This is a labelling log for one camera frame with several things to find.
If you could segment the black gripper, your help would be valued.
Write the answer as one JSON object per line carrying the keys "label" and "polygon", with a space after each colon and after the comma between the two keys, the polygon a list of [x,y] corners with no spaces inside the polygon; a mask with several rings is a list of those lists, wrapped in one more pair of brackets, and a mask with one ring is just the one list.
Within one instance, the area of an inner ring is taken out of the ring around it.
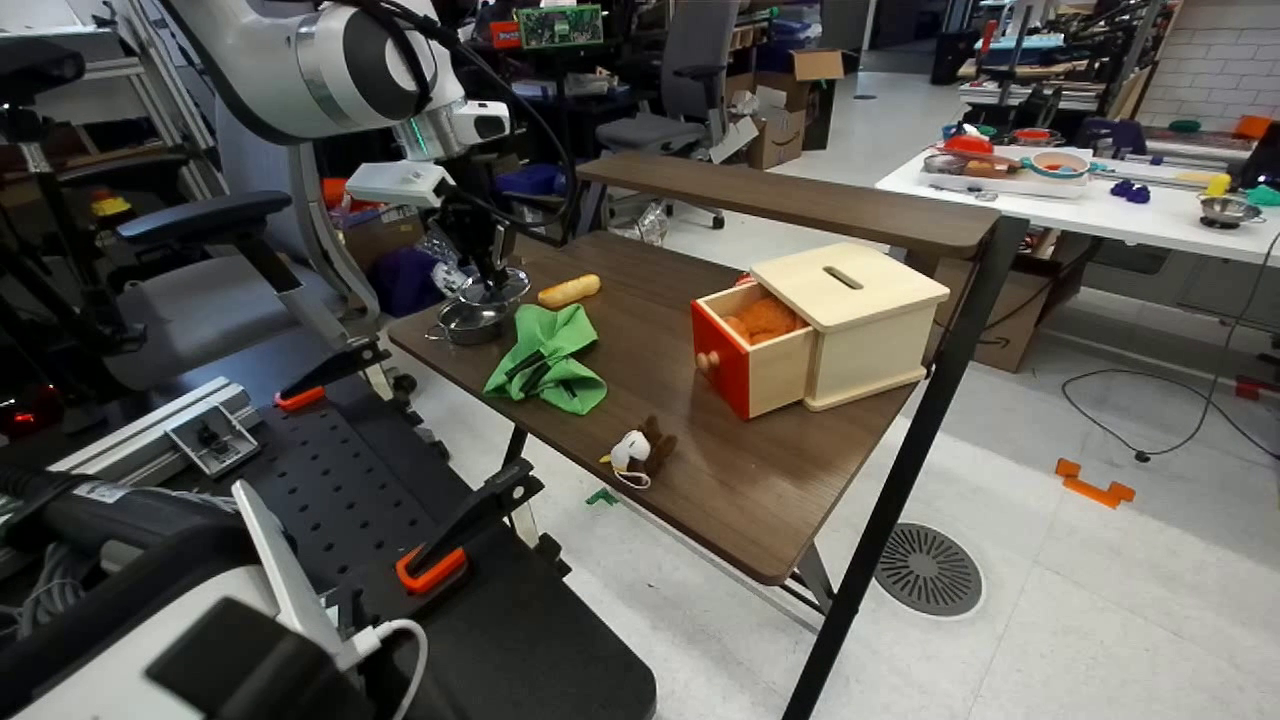
{"label": "black gripper", "polygon": [[504,264],[516,242],[514,218],[499,208],[491,208],[486,195],[474,195],[466,186],[451,186],[446,195],[435,213],[435,228],[455,249],[455,256],[474,269]]}

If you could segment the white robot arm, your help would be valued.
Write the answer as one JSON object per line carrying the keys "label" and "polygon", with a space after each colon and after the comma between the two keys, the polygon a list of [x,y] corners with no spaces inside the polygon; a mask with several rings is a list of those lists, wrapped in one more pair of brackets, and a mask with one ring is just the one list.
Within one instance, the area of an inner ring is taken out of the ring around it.
{"label": "white robot arm", "polygon": [[451,173],[514,127],[504,99],[474,99],[461,40],[433,0],[159,0],[219,99],[275,139],[391,127],[404,157],[365,159],[353,200],[428,213],[468,269],[491,269],[497,213]]}

